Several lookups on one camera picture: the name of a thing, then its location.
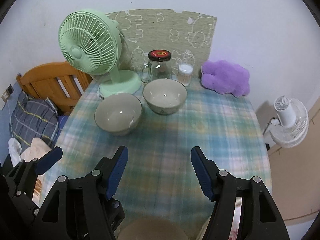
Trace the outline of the plaid tablecloth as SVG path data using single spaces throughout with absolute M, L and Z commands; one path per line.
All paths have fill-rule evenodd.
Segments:
M 90 83 L 63 127 L 56 142 L 63 156 L 45 173 L 41 199 L 58 176 L 83 177 L 121 145 L 129 151 L 115 195 L 125 212 L 121 229 L 139 218 L 159 217 L 178 224 L 189 239 L 198 236 L 214 203 L 203 195 L 191 164 L 190 152 L 195 146 L 233 176 L 259 176 L 271 188 L 267 150 L 248 98 L 220 95 L 193 80 L 178 112 L 158 115 L 142 100 L 137 127 L 119 137 L 95 123 L 98 87 L 97 82 Z

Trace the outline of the white standing fan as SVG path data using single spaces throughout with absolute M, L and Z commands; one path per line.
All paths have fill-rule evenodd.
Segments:
M 280 96 L 274 101 L 277 118 L 270 124 L 272 140 L 282 148 L 299 145 L 309 129 L 309 115 L 304 104 L 298 99 Z

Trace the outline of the beige cabinet door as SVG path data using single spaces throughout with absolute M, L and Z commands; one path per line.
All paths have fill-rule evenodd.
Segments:
M 298 146 L 268 151 L 273 198 L 286 225 L 312 220 L 319 212 L 319 101 L 309 116 L 308 133 Z

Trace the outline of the green cartoon wall mat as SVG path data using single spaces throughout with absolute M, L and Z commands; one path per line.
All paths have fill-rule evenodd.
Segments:
M 193 67 L 198 77 L 201 65 L 208 60 L 217 18 L 199 12 L 176 12 L 171 9 L 137 9 L 109 12 L 118 22 L 123 35 L 121 69 L 140 72 L 148 62 L 148 53 L 155 49 L 171 52 L 172 72 L 181 64 Z

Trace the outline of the wall power outlet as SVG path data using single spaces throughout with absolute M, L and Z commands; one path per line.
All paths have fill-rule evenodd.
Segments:
M 9 85 L 1 96 L 4 103 L 7 103 L 8 99 L 10 98 L 13 92 L 14 92 L 14 89 L 12 85 Z

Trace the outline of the glass jar with black lid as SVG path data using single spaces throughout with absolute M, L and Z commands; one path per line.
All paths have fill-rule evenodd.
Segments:
M 172 77 L 171 52 L 164 49 L 150 51 L 148 62 L 141 68 L 140 77 L 143 83 L 157 79 L 170 79 Z

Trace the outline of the blue plaid pillow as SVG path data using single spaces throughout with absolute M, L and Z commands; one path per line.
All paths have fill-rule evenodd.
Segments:
M 59 130 L 58 109 L 49 99 L 36 99 L 20 92 L 10 119 L 10 134 L 22 150 L 31 146 L 34 138 L 40 138 L 52 148 Z

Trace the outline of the purple plush toy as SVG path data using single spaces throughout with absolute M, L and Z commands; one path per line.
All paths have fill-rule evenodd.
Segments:
M 250 93 L 250 74 L 239 64 L 225 60 L 206 61 L 201 66 L 201 84 L 219 94 L 232 94 L 239 98 Z

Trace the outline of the cotton swab container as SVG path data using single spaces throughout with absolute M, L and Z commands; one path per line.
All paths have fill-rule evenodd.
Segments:
M 193 74 L 193 66 L 191 66 L 189 64 L 179 65 L 177 79 L 185 87 L 187 87 L 190 84 L 192 74 Z

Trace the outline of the green desk fan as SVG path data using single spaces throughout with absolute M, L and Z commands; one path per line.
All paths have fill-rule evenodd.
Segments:
M 120 69 L 125 60 L 125 38 L 119 23 L 104 13 L 88 9 L 69 14 L 60 24 L 58 41 L 67 62 L 99 83 L 101 98 L 140 89 L 139 75 Z

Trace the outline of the white cloth on bed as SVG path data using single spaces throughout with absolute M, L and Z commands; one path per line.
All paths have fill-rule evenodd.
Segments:
M 24 160 L 29 162 L 35 158 L 40 159 L 51 148 L 40 138 L 33 138 L 31 146 L 28 146 L 25 150 L 22 150 L 22 146 L 15 138 L 10 138 L 8 141 L 8 150 L 13 166 L 16 166 L 20 161 Z

